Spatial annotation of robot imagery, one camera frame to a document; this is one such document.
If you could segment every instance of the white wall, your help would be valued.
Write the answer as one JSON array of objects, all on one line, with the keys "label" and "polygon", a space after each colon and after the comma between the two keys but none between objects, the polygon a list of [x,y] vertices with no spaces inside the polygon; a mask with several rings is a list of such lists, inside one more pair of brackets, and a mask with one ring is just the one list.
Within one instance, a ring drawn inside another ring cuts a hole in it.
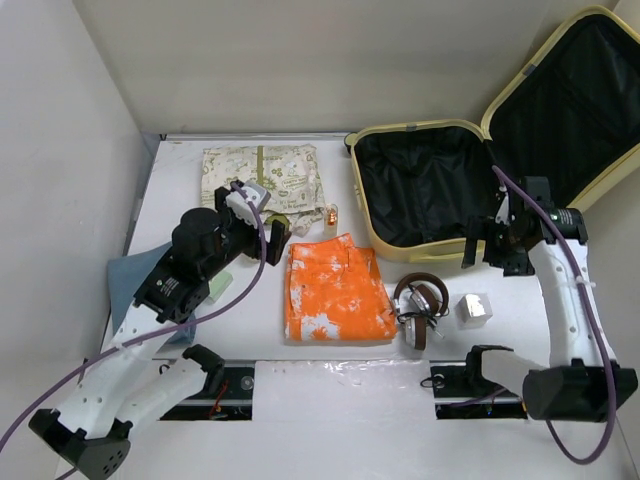
[{"label": "white wall", "polygon": [[532,46],[594,3],[74,2],[139,125],[159,133],[479,121]]},{"label": "white wall", "polygon": [[[639,0],[621,0],[614,12],[640,32]],[[640,374],[640,171],[598,200],[585,221],[600,319],[621,365]],[[620,409],[618,419],[640,466],[640,392]]]},{"label": "white wall", "polygon": [[[150,158],[70,0],[0,1],[0,433],[95,352]],[[53,478],[26,429],[0,478]]]}]

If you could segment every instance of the green object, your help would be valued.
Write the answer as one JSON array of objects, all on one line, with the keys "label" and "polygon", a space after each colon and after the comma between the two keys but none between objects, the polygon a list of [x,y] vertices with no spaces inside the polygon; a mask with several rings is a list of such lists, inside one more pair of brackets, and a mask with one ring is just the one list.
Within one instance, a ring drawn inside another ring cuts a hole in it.
[{"label": "green object", "polygon": [[284,226],[287,227],[287,229],[289,228],[289,219],[284,215],[282,215],[281,213],[275,213],[271,215],[269,218],[265,220],[264,223],[265,225],[271,225],[274,220],[280,220],[282,223],[284,223]]},{"label": "green object", "polygon": [[209,298],[217,302],[224,291],[233,282],[233,276],[226,270],[221,271],[209,282]]},{"label": "green object", "polygon": [[264,187],[264,147],[258,146],[258,179],[256,183],[261,187]]}]

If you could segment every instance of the light blue cloth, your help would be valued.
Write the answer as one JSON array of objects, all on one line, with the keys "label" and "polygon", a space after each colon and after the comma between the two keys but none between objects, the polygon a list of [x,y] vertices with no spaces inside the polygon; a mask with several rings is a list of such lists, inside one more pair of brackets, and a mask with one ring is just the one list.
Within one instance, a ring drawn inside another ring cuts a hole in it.
[{"label": "light blue cloth", "polygon": [[[118,330],[127,310],[133,302],[133,295],[136,293],[143,280],[151,273],[158,260],[162,258],[171,243],[167,243],[148,252],[131,255],[129,257],[116,258],[107,264],[107,281],[109,283],[109,296],[111,299],[111,323],[113,333]],[[170,345],[191,345],[196,336],[196,327],[187,327],[185,330],[176,332],[173,337],[167,340]]]}]

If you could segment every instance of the headphones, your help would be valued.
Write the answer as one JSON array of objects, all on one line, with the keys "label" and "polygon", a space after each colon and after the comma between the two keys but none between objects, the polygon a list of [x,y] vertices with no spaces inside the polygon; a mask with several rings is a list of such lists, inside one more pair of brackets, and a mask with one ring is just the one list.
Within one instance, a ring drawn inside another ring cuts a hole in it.
[{"label": "headphones", "polygon": [[[428,285],[416,282],[426,282],[435,286],[442,300],[438,299]],[[407,288],[411,290],[409,300],[417,312],[400,313],[400,295]],[[424,350],[427,347],[427,327],[435,330],[438,318],[448,314],[449,291],[444,282],[431,273],[412,273],[400,280],[396,286],[393,305],[396,319],[404,325],[405,341],[416,350]]]}]

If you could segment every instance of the small label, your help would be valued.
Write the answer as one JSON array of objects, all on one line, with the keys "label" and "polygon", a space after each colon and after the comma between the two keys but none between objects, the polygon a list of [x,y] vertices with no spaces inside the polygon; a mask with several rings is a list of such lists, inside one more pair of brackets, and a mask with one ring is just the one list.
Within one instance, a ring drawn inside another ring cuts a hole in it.
[{"label": "small label", "polygon": [[170,297],[175,288],[178,286],[180,282],[173,277],[169,277],[163,283],[162,280],[158,280],[156,285],[160,287],[160,293],[162,293],[165,297]]},{"label": "small label", "polygon": [[573,225],[573,217],[568,210],[559,210],[559,213],[560,222],[562,222],[564,225]]}]

